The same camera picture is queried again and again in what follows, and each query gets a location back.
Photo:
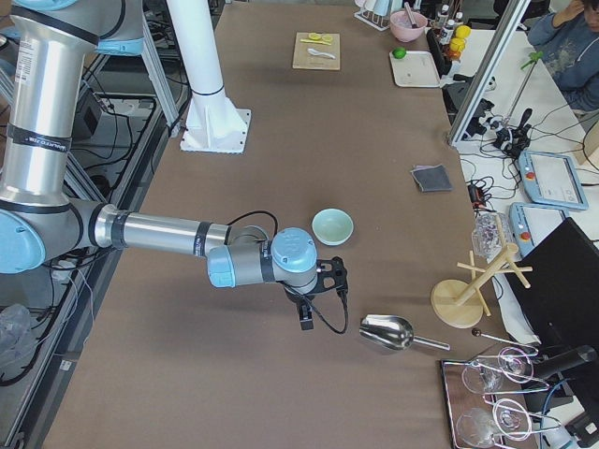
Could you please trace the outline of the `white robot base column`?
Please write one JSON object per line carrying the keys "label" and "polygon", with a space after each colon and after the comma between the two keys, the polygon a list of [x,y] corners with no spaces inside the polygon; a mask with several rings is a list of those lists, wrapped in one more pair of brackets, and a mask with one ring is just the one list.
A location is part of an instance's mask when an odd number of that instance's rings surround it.
{"label": "white robot base column", "polygon": [[168,11],[192,92],[181,149],[242,153],[251,111],[236,108],[226,95],[208,3],[174,0]]}

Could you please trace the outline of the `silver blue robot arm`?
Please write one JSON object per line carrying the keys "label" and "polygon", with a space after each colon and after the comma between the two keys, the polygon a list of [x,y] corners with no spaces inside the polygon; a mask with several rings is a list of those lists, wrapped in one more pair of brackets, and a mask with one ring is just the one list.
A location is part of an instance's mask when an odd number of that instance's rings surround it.
{"label": "silver blue robot arm", "polygon": [[152,216],[65,195],[85,56],[142,53],[141,2],[16,1],[10,16],[20,44],[1,175],[2,272],[37,268],[86,247],[191,254],[206,259],[214,286],[281,284],[301,327],[310,329],[322,279],[304,230],[269,236],[256,226]]}

